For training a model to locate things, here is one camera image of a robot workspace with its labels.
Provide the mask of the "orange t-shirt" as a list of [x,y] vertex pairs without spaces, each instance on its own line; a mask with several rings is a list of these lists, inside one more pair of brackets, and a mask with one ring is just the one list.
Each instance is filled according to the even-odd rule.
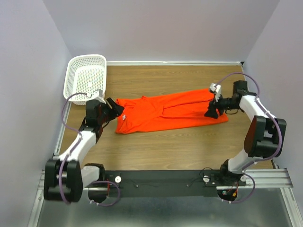
[[218,119],[205,117],[213,94],[207,88],[138,99],[118,98],[124,107],[117,119],[117,134],[152,132],[206,126],[228,122],[223,114]]

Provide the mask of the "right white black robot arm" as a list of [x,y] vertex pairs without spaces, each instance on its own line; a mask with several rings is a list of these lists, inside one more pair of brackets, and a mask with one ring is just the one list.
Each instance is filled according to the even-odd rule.
[[223,185],[229,185],[239,181],[251,165],[281,154],[287,123],[271,114],[257,93],[248,90],[244,80],[234,82],[233,94],[229,98],[223,98],[219,84],[211,84],[209,91],[214,98],[209,103],[206,117],[218,119],[228,110],[241,110],[250,119],[243,149],[215,171],[216,179]]

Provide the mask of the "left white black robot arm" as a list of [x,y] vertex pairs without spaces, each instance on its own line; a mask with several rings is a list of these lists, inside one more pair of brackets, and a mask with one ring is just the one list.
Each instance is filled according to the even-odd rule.
[[77,137],[67,150],[56,159],[50,159],[45,164],[44,198],[48,201],[63,201],[66,204],[78,202],[86,186],[106,188],[111,186],[120,189],[117,183],[106,178],[102,164],[86,164],[81,167],[87,153],[100,139],[107,124],[120,117],[124,107],[113,99],[105,102],[97,99],[86,103],[86,115],[79,129]]

